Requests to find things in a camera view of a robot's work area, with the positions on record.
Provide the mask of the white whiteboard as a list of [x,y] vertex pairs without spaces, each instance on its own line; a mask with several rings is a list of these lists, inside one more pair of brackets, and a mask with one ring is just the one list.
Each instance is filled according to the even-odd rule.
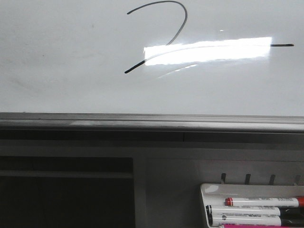
[[0,109],[304,114],[301,0],[3,0]]

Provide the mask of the lower black-capped whiteboard marker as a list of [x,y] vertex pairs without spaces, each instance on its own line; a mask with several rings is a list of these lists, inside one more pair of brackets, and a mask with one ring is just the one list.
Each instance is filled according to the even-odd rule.
[[283,226],[303,227],[303,217],[281,218],[279,216],[232,216],[232,215],[209,215],[208,222],[211,226],[219,225],[252,225],[252,226]]

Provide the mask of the white marker tray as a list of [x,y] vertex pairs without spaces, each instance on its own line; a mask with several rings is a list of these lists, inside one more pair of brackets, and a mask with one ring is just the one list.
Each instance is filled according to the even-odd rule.
[[207,205],[225,205],[226,198],[233,197],[301,197],[304,195],[303,186],[273,186],[273,185],[241,185],[214,184],[200,185],[200,198],[203,227],[209,228]]

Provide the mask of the pink whiteboard marker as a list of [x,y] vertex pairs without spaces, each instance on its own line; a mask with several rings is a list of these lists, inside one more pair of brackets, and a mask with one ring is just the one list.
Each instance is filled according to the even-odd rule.
[[220,225],[219,228],[304,228],[304,227],[287,227],[287,226],[258,226],[258,225]]

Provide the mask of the upper black-capped whiteboard marker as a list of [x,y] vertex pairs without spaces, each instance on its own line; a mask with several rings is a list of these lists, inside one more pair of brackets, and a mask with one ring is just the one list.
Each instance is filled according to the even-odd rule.
[[304,208],[279,208],[271,206],[212,206],[207,205],[206,207],[207,215],[232,215],[232,216],[242,216],[242,215],[252,215],[252,216],[303,216]]

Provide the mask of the red-capped whiteboard marker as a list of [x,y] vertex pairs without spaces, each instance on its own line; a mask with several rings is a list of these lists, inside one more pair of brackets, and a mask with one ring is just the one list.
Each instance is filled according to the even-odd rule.
[[225,206],[269,206],[298,208],[304,206],[304,197],[230,197],[225,199]]

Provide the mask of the black-capped whiteboard marker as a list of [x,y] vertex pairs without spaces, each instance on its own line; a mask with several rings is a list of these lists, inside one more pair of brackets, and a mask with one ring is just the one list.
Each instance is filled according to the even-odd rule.
[[303,227],[303,217],[281,218],[279,216],[232,216],[232,215],[209,215],[208,222],[211,226],[219,225],[252,225],[252,226],[283,226]]
[[242,215],[252,215],[252,216],[303,216],[304,208],[279,208],[271,206],[212,206],[207,205],[206,207],[207,215],[232,215],[232,216],[242,216]]

